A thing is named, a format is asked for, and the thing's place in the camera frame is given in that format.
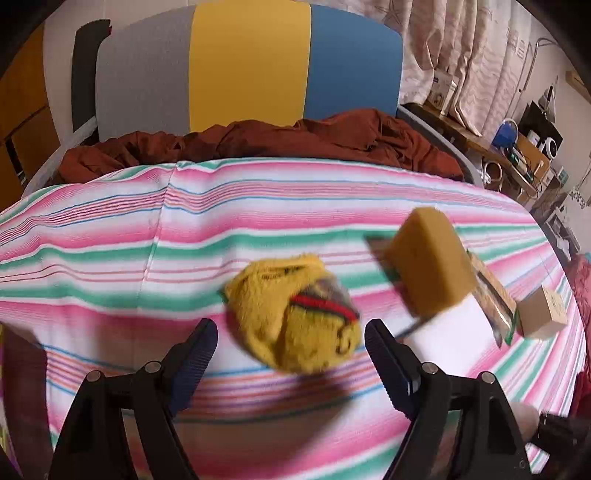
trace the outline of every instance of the striped blanket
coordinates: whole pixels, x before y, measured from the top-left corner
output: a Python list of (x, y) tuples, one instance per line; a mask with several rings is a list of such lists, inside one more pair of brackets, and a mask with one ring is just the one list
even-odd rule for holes
[[(210, 317), (217, 351), (176, 418), (198, 475), (381, 478), (408, 423), (365, 348), (324, 376), (271, 371), (239, 346), (221, 289), (253, 260), (312, 252), (350, 290), (363, 326), (380, 317), (396, 334), (412, 318), (376, 258), (419, 205), (444, 211), (464, 246), (516, 298), (540, 283), (562, 295), (566, 329), (547, 341), (517, 335), (500, 350), (490, 335), (470, 374), (493, 371), (510, 400), (568, 412), (584, 360), (579, 311), (544, 234), (520, 205), (387, 167), (232, 159), (49, 187), (0, 215), (0, 318), (29, 330), (47, 352), (54, 441), (85, 373), (135, 371)], [(148, 475), (133, 419), (126, 427), (138, 472)], [(544, 456), (529, 455), (539, 470)]]

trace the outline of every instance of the sponge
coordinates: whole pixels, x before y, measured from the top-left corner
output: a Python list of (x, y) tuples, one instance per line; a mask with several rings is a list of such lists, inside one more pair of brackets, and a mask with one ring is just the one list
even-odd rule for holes
[(411, 308), (423, 318), (461, 302), (476, 288), (476, 275), (462, 242), (443, 212), (414, 209), (386, 250)]

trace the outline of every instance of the orange cloth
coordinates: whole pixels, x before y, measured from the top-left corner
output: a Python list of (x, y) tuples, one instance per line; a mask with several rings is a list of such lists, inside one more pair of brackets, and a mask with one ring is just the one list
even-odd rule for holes
[(397, 118), (374, 109), (322, 121), (276, 127), (256, 120), (214, 125), (184, 137), (135, 132), (66, 152), (53, 183), (84, 183), (137, 165), (235, 157), (307, 157), (354, 160), (463, 180), (457, 161)]

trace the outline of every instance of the white curtain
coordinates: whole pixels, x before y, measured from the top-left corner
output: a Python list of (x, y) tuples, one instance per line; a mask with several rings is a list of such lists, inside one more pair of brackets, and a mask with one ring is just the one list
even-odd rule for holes
[(424, 103), (435, 68), (459, 78), (450, 115), (487, 140), (507, 115), (530, 38), (517, 0), (312, 0), (384, 23), (402, 35), (399, 102)]

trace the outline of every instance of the box on shelf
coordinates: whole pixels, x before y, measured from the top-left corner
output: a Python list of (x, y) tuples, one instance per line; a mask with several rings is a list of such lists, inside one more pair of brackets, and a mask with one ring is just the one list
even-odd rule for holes
[(445, 70), (436, 69), (433, 74), (433, 85), (427, 97), (427, 103), (435, 107), (442, 115), (447, 115), (456, 93), (458, 78)]

